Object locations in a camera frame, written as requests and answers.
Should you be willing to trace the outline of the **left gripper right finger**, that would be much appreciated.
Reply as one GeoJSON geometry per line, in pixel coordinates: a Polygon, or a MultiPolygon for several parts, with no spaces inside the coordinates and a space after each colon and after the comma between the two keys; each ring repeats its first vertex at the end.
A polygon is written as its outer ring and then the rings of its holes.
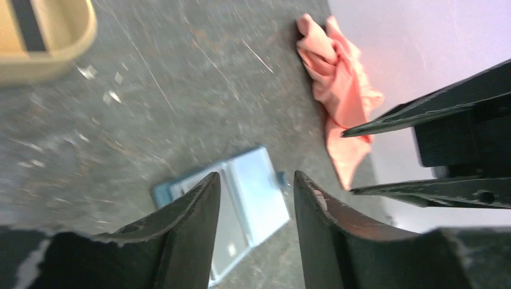
{"type": "Polygon", "coordinates": [[[294,174],[307,288],[509,288],[510,229],[423,234],[372,219],[294,174]]]}

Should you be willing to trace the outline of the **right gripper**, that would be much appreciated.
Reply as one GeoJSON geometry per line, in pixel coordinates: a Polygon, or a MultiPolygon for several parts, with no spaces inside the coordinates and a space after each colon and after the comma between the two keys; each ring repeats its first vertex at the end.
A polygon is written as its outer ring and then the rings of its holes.
{"type": "Polygon", "coordinates": [[[509,95],[510,60],[506,60],[347,129],[344,138],[417,125],[414,133],[422,166],[431,168],[435,178],[442,178],[359,187],[350,192],[421,208],[509,210],[510,100],[499,99],[509,95]]]}

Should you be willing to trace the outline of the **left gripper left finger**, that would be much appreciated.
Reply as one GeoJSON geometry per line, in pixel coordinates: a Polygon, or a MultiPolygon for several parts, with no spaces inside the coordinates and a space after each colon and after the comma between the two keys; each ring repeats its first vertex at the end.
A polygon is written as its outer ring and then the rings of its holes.
{"type": "Polygon", "coordinates": [[[220,202],[213,172],[114,233],[1,226],[1,287],[207,288],[220,202]]]}

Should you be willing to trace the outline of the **blue card holder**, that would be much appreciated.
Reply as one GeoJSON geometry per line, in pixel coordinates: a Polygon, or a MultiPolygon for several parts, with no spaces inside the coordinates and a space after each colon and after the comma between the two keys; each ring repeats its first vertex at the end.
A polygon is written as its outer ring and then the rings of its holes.
{"type": "Polygon", "coordinates": [[[182,197],[212,172],[220,176],[221,202],[209,288],[221,283],[248,253],[290,221],[283,196],[290,184],[283,171],[274,169],[262,145],[155,185],[156,207],[182,197]]]}

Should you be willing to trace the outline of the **beige card tray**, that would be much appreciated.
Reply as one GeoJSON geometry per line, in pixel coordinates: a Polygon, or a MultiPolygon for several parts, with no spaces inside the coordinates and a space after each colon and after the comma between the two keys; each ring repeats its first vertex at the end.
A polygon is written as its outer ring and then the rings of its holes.
{"type": "Polygon", "coordinates": [[[58,78],[93,44],[90,0],[1,1],[1,86],[58,78]]]}

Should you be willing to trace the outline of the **gold card with stripe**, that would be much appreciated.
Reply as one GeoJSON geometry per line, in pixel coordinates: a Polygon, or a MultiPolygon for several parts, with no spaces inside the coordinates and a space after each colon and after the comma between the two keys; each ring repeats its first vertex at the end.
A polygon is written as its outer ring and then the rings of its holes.
{"type": "Polygon", "coordinates": [[[1,54],[46,52],[31,1],[1,1],[1,54]]]}

